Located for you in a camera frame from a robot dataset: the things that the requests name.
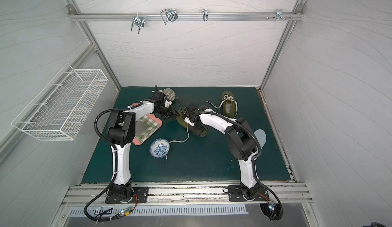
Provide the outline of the olive green shoe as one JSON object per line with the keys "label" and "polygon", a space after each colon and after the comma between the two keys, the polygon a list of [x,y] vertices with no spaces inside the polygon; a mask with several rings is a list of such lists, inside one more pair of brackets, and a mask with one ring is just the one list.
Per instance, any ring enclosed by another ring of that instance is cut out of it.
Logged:
{"label": "olive green shoe", "polygon": [[[182,116],[177,116],[177,117],[176,117],[176,121],[177,121],[183,128],[186,129],[187,138],[184,139],[184,140],[171,140],[171,141],[169,141],[169,144],[170,144],[170,145],[172,145],[172,144],[174,144],[174,143],[184,143],[184,142],[188,141],[189,138],[190,138],[190,133],[193,133],[193,130],[196,128],[195,125],[192,126],[191,124],[189,124],[189,123],[187,122],[187,121],[189,121],[188,118],[183,119]],[[207,136],[207,129],[204,128],[204,129],[201,131],[201,133],[200,133],[199,135],[197,135],[197,136],[199,136],[200,138],[206,137],[206,136]]]}
{"label": "olive green shoe", "polygon": [[230,91],[224,91],[221,95],[221,102],[219,105],[215,105],[210,101],[208,104],[212,105],[216,109],[222,109],[223,115],[229,118],[235,118],[238,114],[238,104],[235,96]]}

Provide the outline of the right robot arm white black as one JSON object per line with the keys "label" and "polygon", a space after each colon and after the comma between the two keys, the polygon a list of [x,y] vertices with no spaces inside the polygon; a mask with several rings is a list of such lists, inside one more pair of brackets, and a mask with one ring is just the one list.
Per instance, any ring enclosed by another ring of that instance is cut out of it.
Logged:
{"label": "right robot arm white black", "polygon": [[244,119],[228,118],[212,109],[193,103],[185,105],[183,119],[192,133],[200,136],[211,127],[226,136],[231,154],[238,159],[241,171],[240,186],[243,198],[252,201],[261,187],[256,170],[256,159],[261,155],[261,145]]}

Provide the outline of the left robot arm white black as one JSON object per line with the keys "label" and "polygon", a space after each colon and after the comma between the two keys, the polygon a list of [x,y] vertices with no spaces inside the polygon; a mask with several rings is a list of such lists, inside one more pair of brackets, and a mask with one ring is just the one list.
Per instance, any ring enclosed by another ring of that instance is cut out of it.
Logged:
{"label": "left robot arm white black", "polygon": [[145,115],[155,114],[162,118],[175,115],[172,102],[162,91],[153,91],[150,98],[137,105],[116,108],[109,117],[108,141],[113,155],[113,176],[107,190],[105,203],[128,203],[135,200],[130,172],[130,148],[136,135],[136,121]]}

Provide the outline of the striped ceramic cup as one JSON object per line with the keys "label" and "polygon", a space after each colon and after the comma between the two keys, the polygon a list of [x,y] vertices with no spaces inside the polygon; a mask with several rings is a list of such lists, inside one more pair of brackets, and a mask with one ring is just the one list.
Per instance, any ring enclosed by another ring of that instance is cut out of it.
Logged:
{"label": "striped ceramic cup", "polygon": [[168,101],[173,102],[176,99],[175,91],[171,88],[165,88],[162,90],[162,93],[165,95]]}

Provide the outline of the green table mat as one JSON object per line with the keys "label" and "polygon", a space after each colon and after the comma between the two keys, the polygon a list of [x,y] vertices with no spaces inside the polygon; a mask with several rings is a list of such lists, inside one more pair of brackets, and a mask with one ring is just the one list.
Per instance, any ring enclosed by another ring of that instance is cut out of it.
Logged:
{"label": "green table mat", "polygon": [[[123,87],[114,107],[126,107],[147,99],[154,87]],[[266,144],[262,155],[257,158],[257,174],[262,181],[287,181],[291,176],[276,142],[261,98],[255,87],[175,87],[176,96],[184,103],[197,107],[210,101],[218,105],[221,94],[234,94],[239,108],[237,118],[245,118],[255,132],[262,129],[266,133]],[[130,149],[130,172],[135,182],[174,181],[239,181],[241,177],[238,160],[231,154],[227,139],[222,133],[208,127],[206,137],[200,138],[190,133],[184,143],[173,143],[167,159],[151,156],[149,147],[158,138],[184,140],[186,129],[175,120],[164,120],[163,125],[142,145],[132,145]],[[110,145],[102,139],[93,153],[82,183],[109,183],[112,175],[112,153]]]}

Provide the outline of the pink tray checkered cloth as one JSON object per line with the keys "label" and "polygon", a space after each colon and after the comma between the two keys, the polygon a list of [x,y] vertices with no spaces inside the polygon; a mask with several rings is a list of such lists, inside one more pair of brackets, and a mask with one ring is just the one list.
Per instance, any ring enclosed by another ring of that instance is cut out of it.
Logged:
{"label": "pink tray checkered cloth", "polygon": [[154,111],[152,102],[144,101],[128,108],[125,142],[141,145],[161,127],[162,121],[151,115]]}

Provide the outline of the blue white patterned bowl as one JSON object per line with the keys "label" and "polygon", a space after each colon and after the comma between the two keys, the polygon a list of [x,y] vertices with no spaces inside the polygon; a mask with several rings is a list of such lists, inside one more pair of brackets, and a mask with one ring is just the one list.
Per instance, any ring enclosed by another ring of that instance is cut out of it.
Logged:
{"label": "blue white patterned bowl", "polygon": [[166,139],[156,139],[150,145],[150,155],[154,158],[161,159],[167,156],[169,149],[170,143]]}

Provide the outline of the metal clamp hook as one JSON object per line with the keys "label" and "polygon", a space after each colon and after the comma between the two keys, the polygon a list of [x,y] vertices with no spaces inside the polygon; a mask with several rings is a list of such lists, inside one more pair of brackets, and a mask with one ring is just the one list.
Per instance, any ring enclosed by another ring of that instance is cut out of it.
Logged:
{"label": "metal clamp hook", "polygon": [[133,18],[132,24],[131,24],[131,31],[133,29],[137,28],[137,33],[140,34],[141,29],[145,26],[145,20],[143,17],[136,15]]}
{"label": "metal clamp hook", "polygon": [[289,20],[292,19],[291,16],[285,16],[282,9],[278,9],[278,10],[276,11],[276,14],[275,14],[274,16],[271,16],[271,17],[266,16],[265,18],[266,18],[267,20],[274,20],[274,21],[276,21],[276,22],[277,22],[277,21],[289,21]]}
{"label": "metal clamp hook", "polygon": [[164,9],[160,12],[160,15],[162,17],[162,20],[165,25],[168,24],[168,22],[174,22],[178,19],[178,14],[175,9]]}
{"label": "metal clamp hook", "polygon": [[202,17],[203,17],[204,22],[208,21],[208,10],[207,9],[202,10]]}

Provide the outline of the aluminium crossbar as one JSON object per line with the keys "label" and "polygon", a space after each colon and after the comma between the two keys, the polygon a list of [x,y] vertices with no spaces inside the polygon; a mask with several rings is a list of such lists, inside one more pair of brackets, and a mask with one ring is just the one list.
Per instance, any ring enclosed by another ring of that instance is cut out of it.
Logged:
{"label": "aluminium crossbar", "polygon": [[[303,13],[283,12],[285,16],[291,16],[289,21],[300,21],[305,15]],[[204,22],[202,12],[178,12],[177,22]],[[276,12],[210,12],[208,11],[208,21],[268,21],[266,16],[274,16]],[[159,12],[146,13],[78,13],[69,15],[74,22],[115,22],[129,21],[139,15],[146,22],[162,22]]]}

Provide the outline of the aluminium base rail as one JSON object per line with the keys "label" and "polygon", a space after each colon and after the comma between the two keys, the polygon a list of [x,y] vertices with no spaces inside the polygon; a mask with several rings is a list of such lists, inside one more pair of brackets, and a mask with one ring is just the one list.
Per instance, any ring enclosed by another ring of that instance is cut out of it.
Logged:
{"label": "aluminium base rail", "polygon": [[[233,204],[245,201],[241,190],[230,190],[237,186],[236,181],[204,182],[147,182],[137,183],[134,191],[137,198],[128,202],[141,205],[198,205],[198,204]],[[265,203],[267,200],[281,203],[312,203],[312,196],[305,183],[264,182],[269,190],[256,194],[252,203]],[[61,206],[83,207],[97,196],[104,184],[82,184],[69,187]]]}

